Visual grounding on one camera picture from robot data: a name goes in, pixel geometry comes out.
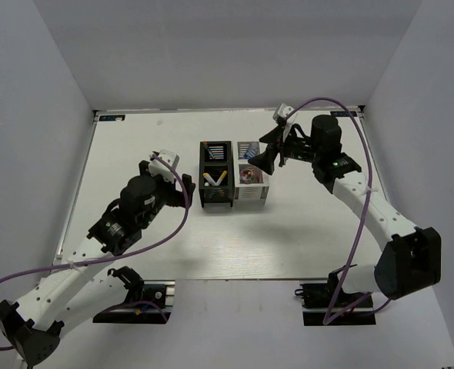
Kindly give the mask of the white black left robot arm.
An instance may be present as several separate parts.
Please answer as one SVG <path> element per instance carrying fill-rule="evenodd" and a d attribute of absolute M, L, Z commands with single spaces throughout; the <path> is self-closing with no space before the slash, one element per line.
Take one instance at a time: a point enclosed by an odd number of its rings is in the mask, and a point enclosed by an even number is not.
<path fill-rule="evenodd" d="M 190 209 L 195 184 L 176 167 L 162 155 L 141 161 L 139 174 L 108 204 L 68 260 L 30 292 L 0 302 L 2 334 L 29 368 L 48 359 L 65 335 L 99 314 L 138 308 L 168 318 L 165 287 L 154 291 L 134 269 L 112 263 L 132 256 L 131 247 L 164 207 Z"/>

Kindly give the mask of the pink capped glue bottle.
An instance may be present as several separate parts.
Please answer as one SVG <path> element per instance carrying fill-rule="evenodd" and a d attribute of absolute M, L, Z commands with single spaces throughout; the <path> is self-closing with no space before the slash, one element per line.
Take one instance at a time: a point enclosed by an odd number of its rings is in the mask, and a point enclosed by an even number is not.
<path fill-rule="evenodd" d="M 241 185 L 258 185 L 263 183 L 262 171 L 253 165 L 239 166 L 239 183 Z"/>

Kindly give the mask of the small blue capped bottle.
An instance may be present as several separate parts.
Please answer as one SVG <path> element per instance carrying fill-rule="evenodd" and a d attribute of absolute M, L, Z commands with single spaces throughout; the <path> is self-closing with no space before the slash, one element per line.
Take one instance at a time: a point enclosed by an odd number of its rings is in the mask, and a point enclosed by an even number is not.
<path fill-rule="evenodd" d="M 259 143 L 257 141 L 252 141 L 249 143 L 247 149 L 245 150 L 244 158 L 250 159 L 254 158 L 259 154 Z"/>

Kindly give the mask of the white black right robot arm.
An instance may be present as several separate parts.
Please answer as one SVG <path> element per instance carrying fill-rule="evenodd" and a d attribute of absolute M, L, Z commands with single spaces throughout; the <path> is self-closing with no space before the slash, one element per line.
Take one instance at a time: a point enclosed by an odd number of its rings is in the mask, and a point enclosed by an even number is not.
<path fill-rule="evenodd" d="M 329 275 L 333 304 L 344 307 L 357 294 L 375 292 L 394 301 L 440 282 L 439 233 L 420 228 L 371 188 L 368 175 L 342 150 L 336 117 L 316 116 L 309 135 L 283 115 L 275 114 L 274 120 L 276 127 L 260 139 L 266 149 L 249 164 L 272 175 L 277 158 L 280 166 L 289 159 L 311 163 L 316 180 L 364 222 L 381 250 L 376 264 L 353 265 Z"/>

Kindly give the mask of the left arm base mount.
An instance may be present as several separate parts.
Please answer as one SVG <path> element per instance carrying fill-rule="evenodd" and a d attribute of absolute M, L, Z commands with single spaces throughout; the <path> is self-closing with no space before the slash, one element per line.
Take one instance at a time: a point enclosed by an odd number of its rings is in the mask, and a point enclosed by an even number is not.
<path fill-rule="evenodd" d="M 146 281 L 141 289 L 128 294 L 122 305 L 93 317 L 94 324 L 166 324 L 172 314 L 174 281 Z"/>

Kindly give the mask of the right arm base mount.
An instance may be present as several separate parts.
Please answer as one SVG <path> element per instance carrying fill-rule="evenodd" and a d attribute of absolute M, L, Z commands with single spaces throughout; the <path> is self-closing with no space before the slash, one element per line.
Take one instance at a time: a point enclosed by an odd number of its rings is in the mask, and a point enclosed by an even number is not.
<path fill-rule="evenodd" d="M 301 283 L 294 290 L 294 295 L 302 303 L 303 324 L 306 327 L 323 326 L 323 319 L 332 300 L 334 289 L 338 284 L 337 274 L 342 271 L 339 268 L 329 273 L 325 280 L 306 281 Z M 329 326 L 371 326 L 376 325 L 376 317 L 371 296 L 358 292 L 347 294 L 340 291 L 336 299 L 331 315 L 342 310 L 347 305 L 354 303 L 358 299 L 365 297 L 360 304 L 338 316 Z"/>

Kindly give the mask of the yellow capped white marker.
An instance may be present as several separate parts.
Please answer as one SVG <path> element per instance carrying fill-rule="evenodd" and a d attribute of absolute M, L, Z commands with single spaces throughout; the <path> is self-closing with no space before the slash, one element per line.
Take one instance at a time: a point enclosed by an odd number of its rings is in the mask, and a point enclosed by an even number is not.
<path fill-rule="evenodd" d="M 220 175 L 220 177 L 218 178 L 218 180 L 216 181 L 216 186 L 219 186 L 221 185 L 222 181 L 224 180 L 224 178 L 227 176 L 228 172 L 227 171 L 223 171 L 222 174 Z"/>

